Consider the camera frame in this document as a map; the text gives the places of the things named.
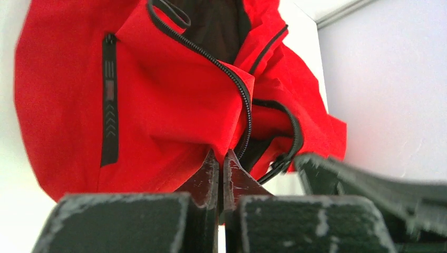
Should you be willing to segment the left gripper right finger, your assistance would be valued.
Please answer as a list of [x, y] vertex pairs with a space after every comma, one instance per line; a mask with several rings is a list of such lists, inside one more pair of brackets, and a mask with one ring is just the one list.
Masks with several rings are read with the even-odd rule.
[[384, 219], [359, 196], [274, 196], [229, 150], [222, 169], [227, 252], [395, 252]]

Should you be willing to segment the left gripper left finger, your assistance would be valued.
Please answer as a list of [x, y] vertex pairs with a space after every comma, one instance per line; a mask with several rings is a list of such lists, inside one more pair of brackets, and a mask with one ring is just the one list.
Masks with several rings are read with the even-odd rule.
[[173, 193], [72, 194], [33, 252], [217, 252], [219, 163], [210, 151]]

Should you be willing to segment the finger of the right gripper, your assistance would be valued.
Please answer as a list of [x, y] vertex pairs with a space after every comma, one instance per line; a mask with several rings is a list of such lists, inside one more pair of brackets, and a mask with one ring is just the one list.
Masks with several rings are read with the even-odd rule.
[[446, 184], [378, 176], [332, 158], [294, 158], [305, 194], [362, 196], [381, 212], [398, 244], [446, 242]]

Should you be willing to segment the red jacket black lining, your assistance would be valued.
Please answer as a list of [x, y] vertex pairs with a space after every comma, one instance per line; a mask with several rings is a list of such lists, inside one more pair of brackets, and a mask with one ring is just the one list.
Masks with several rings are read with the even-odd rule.
[[171, 192], [212, 151], [266, 181], [346, 124], [285, 45], [279, 1], [31, 1], [15, 108], [36, 179], [67, 193]]

